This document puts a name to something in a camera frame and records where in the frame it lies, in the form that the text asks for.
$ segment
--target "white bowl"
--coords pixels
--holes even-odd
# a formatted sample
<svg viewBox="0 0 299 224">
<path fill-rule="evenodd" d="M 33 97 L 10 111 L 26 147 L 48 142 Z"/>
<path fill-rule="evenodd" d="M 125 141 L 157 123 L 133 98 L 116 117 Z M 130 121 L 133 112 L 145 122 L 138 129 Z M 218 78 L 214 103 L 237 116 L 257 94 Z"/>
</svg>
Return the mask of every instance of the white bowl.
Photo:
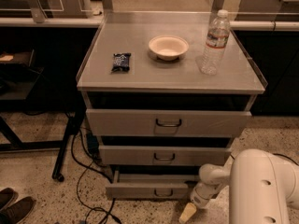
<svg viewBox="0 0 299 224">
<path fill-rule="evenodd" d="M 174 35 L 160 35 L 151 39 L 149 49 L 160 59 L 173 61 L 188 50 L 188 42 Z"/>
</svg>

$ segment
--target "drawer handle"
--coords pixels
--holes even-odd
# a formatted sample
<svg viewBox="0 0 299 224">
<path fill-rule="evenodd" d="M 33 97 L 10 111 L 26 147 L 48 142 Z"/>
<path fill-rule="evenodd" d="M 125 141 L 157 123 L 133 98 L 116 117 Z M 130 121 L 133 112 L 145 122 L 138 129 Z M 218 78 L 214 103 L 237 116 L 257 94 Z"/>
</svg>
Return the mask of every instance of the drawer handle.
<svg viewBox="0 0 299 224">
<path fill-rule="evenodd" d="M 170 158 L 159 158 L 159 157 L 157 157 L 157 154 L 154 153 L 153 158 L 154 158 L 156 161 L 173 161 L 173 160 L 176 158 L 176 154 L 173 153 L 173 154 L 172 154 L 172 157 L 170 157 Z"/>
<path fill-rule="evenodd" d="M 159 197 L 159 198 L 169 198 L 171 196 L 174 195 L 174 191 L 172 189 L 170 189 L 170 193 L 169 194 L 159 194 L 157 193 L 157 189 L 154 191 L 155 196 Z"/>
<path fill-rule="evenodd" d="M 156 119 L 156 124 L 160 127 L 179 127 L 181 125 L 181 119 L 178 120 L 178 123 L 174 123 L 174 124 L 166 124 L 166 123 L 161 123 L 158 119 Z"/>
</svg>

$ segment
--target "brown shoe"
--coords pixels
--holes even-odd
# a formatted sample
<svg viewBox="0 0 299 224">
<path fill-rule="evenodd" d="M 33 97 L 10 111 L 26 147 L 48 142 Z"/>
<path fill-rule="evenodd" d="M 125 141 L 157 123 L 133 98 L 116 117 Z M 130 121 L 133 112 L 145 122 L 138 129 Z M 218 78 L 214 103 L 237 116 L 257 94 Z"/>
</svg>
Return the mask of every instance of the brown shoe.
<svg viewBox="0 0 299 224">
<path fill-rule="evenodd" d="M 26 197 L 12 204 L 0 213 L 7 217 L 9 223 L 16 224 L 26 218 L 35 206 L 35 200 L 32 197 Z"/>
<path fill-rule="evenodd" d="M 18 197 L 18 193 L 11 188 L 0 191 L 0 211 L 8 207 Z"/>
</svg>

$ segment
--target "plastic bottle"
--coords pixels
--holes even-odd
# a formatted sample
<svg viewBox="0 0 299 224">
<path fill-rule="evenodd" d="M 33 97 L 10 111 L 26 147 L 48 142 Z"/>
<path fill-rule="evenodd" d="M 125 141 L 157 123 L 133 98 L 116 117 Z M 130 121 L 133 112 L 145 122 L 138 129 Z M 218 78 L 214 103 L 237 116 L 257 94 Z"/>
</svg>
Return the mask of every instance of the plastic bottle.
<svg viewBox="0 0 299 224">
<path fill-rule="evenodd" d="M 230 34 L 230 22 L 227 15 L 227 10 L 219 10 L 217 18 L 208 27 L 204 58 L 200 68 L 205 74 L 217 74 Z"/>
</svg>

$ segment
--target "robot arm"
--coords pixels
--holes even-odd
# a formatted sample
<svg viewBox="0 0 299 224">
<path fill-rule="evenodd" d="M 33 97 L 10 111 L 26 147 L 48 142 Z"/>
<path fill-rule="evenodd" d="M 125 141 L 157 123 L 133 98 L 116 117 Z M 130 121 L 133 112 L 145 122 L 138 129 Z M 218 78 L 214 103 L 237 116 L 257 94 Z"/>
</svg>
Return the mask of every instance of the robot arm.
<svg viewBox="0 0 299 224">
<path fill-rule="evenodd" d="M 289 224 L 287 207 L 299 209 L 299 166 L 270 153 L 248 149 L 236 157 L 231 171 L 206 164 L 199 174 L 192 203 L 185 208 L 188 214 L 204 207 L 226 185 L 230 186 L 230 224 Z M 189 218 L 184 213 L 180 223 Z"/>
</svg>

